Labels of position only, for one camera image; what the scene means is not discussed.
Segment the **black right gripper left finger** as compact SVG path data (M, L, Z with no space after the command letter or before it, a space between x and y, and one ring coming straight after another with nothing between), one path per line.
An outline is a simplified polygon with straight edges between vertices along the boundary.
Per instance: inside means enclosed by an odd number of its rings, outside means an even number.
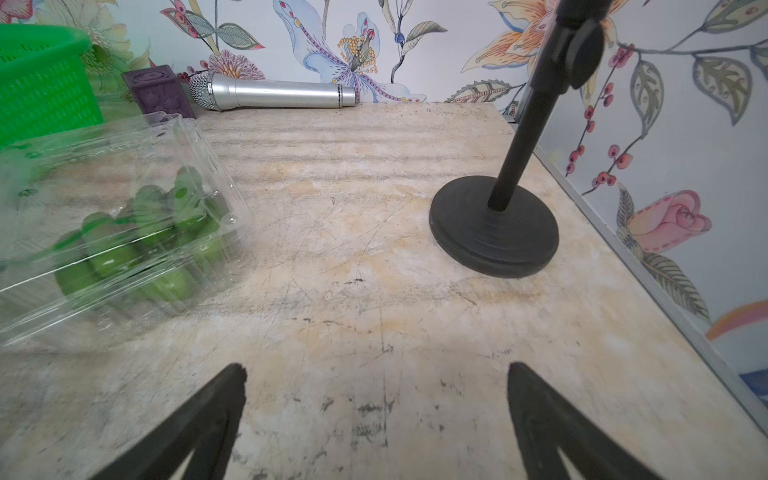
M95 479L222 479L246 401L246 369L227 365Z

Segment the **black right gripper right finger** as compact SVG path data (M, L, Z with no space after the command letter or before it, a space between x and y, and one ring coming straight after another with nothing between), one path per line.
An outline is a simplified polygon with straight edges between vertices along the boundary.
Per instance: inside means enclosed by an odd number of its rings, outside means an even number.
M586 479L657 479L522 362L509 365L507 403L530 479L568 479L567 458Z

